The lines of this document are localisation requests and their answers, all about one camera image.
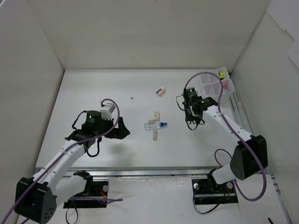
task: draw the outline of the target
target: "white table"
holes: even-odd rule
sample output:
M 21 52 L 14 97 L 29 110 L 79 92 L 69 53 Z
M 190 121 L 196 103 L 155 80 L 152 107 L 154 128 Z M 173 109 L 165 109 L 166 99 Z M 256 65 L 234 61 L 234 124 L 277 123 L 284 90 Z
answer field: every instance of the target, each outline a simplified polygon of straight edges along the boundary
M 105 209 L 78 209 L 78 224 L 286 224 L 271 177 L 267 176 L 267 190 L 257 202 L 244 200 L 237 192 L 239 203 L 222 204 L 213 212 L 201 215 L 192 203 L 191 179 L 195 176 L 110 178 L 108 198 L 123 198 L 122 202 Z M 255 197 L 262 188 L 261 175 L 239 181 L 248 197 Z M 201 211 L 213 205 L 199 205 Z M 59 206 L 49 224 L 65 224 L 66 209 Z M 18 224 L 24 220 L 20 217 Z M 76 213 L 69 211 L 68 220 L 74 223 Z
M 66 70 L 36 167 L 45 166 L 62 148 L 78 114 L 83 110 L 99 110 L 104 98 L 111 98 L 119 105 L 131 134 L 123 140 L 104 138 L 100 155 L 90 158 L 85 154 L 74 163 L 73 169 L 217 166 L 214 151 L 224 148 L 233 153 L 234 147 L 209 124 L 190 131 L 175 99 L 187 80 L 201 71 L 205 70 Z M 166 93 L 159 97 L 155 91 L 162 85 Z M 197 86 L 197 79 L 189 86 Z M 222 108 L 233 118 L 229 103 Z M 144 123 L 153 119 L 154 111 L 160 111 L 161 121 L 169 124 L 158 130 L 158 141 L 153 141 L 151 131 L 144 130 Z M 82 115 L 77 127 L 84 120 Z M 90 149 L 91 153 L 95 151 L 96 144 Z

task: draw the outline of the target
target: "bottle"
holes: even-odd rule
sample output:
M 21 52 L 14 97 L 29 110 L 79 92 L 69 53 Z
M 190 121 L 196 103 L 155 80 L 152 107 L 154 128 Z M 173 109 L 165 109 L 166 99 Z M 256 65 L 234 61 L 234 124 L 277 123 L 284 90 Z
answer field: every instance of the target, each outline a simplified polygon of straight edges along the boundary
M 167 123 L 160 123 L 160 122 L 146 123 L 146 124 L 144 124 L 144 128 L 146 131 L 150 131 L 150 130 L 160 129 L 161 127 L 163 127 L 165 125 L 167 125 Z

